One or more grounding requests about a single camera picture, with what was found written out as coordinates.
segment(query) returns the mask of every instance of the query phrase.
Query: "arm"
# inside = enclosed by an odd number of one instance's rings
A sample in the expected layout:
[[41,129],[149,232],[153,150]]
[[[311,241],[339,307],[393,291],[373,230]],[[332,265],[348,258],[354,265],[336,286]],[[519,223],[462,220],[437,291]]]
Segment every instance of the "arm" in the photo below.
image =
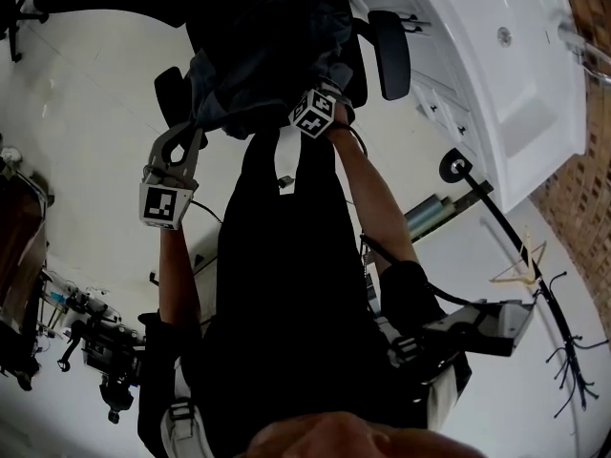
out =
[[161,230],[159,316],[179,329],[200,325],[200,298],[182,229]]
[[[335,120],[348,124],[345,107],[338,103]],[[418,262],[411,244],[408,223],[389,186],[361,151],[358,141],[346,129],[331,129],[328,139],[337,150],[352,193],[363,231],[400,261]],[[373,253],[380,276],[390,264]]]

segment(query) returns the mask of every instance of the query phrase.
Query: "black pole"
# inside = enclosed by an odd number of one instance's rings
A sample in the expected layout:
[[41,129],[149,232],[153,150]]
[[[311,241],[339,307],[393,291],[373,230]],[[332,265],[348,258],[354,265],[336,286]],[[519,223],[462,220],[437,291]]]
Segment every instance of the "black pole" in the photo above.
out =
[[[495,203],[490,200],[486,192],[479,186],[479,184],[469,175],[469,172],[462,166],[460,163],[454,165],[454,169],[469,183],[469,186],[474,190],[475,194],[481,199],[482,202],[488,207],[488,210],[495,217],[496,221],[500,224],[505,231],[505,234],[509,237],[512,244],[516,247],[517,252],[521,255],[522,259],[528,263],[528,253],[526,250],[522,249],[522,240],[517,235],[516,231],[509,223],[507,218],[503,216],[503,213],[498,210]],[[554,297],[554,294],[550,291],[550,289],[543,281],[543,277],[541,276],[541,272],[538,269],[537,264],[534,260],[532,260],[533,267],[535,269],[535,277],[537,278],[538,288],[543,296],[543,299],[547,302],[550,310],[552,311],[552,315],[556,320],[556,324],[558,325],[558,329],[562,336],[562,341],[564,343],[564,349],[566,350],[566,359],[571,366],[571,370],[575,375],[575,385],[579,389],[579,396],[581,397],[581,408],[585,410],[587,408],[587,402],[585,400],[585,392],[592,395],[594,398],[598,399],[599,396],[589,391],[586,387],[588,383],[585,382],[583,376],[581,375],[581,368],[579,367],[579,361],[577,358],[577,354],[575,352],[575,346],[573,341],[573,335],[571,333],[571,329],[569,327],[564,314],[562,313],[562,309]]]

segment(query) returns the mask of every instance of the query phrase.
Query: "floor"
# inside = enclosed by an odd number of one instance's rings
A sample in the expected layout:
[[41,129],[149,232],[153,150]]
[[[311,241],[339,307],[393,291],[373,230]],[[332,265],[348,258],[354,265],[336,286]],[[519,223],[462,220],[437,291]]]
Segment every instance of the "floor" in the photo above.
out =
[[[158,266],[158,232],[137,215],[142,167],[167,129],[153,80],[170,66],[186,72],[193,56],[186,31],[127,12],[83,11],[24,25],[18,46],[17,64],[8,43],[0,46],[0,133],[54,189],[50,267],[79,285],[110,291],[110,304],[134,322],[157,308],[148,278]],[[356,128],[401,208],[407,212],[435,193],[462,195],[463,185],[447,185],[437,173],[451,145],[410,97],[383,100],[373,50],[367,43],[363,50],[369,102],[357,112]],[[220,131],[208,136],[195,198],[222,217],[247,143]],[[294,174],[298,144],[296,132],[284,132],[279,177]],[[214,249],[218,225],[203,211],[192,207],[184,227],[190,246]]]
[[[570,2],[579,33],[611,55],[611,0]],[[611,88],[590,78],[587,95],[586,154],[567,161],[533,201],[578,267],[611,338]]]

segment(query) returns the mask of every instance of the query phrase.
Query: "brick wall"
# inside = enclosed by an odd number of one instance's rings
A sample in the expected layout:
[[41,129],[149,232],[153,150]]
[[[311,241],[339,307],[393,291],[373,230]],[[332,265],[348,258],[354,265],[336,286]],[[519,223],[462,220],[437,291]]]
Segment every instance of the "brick wall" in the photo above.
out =
[[[579,33],[611,54],[611,0],[570,2]],[[586,155],[571,158],[532,200],[579,269],[611,337],[611,88],[590,78],[587,127]]]

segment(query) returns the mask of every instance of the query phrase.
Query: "shoulder strap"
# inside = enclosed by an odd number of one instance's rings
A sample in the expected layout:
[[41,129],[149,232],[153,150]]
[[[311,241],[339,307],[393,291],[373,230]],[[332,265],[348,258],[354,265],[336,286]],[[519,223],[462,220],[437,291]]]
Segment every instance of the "shoulder strap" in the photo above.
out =
[[178,358],[174,364],[174,403],[161,418],[161,441],[168,458],[214,458],[198,407],[191,400]]

